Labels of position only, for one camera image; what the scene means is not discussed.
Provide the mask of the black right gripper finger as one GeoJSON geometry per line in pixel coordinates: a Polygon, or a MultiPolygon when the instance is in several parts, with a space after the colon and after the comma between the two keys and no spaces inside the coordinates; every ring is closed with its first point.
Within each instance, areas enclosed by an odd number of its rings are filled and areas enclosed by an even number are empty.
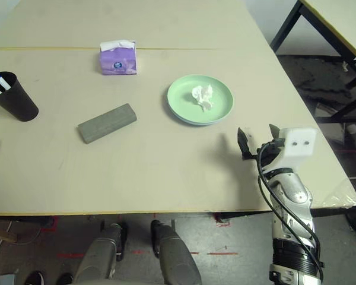
{"type": "Polygon", "coordinates": [[[280,129],[276,126],[276,125],[273,125],[273,124],[269,124],[269,129],[270,129],[270,132],[271,132],[271,135],[272,135],[272,142],[273,143],[283,143],[285,142],[285,138],[284,137],[280,137],[280,129]]]}
{"type": "Polygon", "coordinates": [[[258,149],[255,148],[250,150],[248,136],[241,128],[238,128],[237,130],[237,143],[239,145],[241,156],[244,161],[257,159],[258,149]]]}

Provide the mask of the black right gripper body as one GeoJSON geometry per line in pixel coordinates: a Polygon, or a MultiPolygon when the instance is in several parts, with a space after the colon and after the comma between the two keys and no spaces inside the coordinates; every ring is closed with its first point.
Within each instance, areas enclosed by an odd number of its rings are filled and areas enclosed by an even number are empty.
{"type": "Polygon", "coordinates": [[[263,172],[262,168],[273,162],[278,157],[281,149],[285,143],[284,138],[275,138],[270,142],[262,144],[261,148],[257,149],[256,162],[258,172],[263,172]]]}

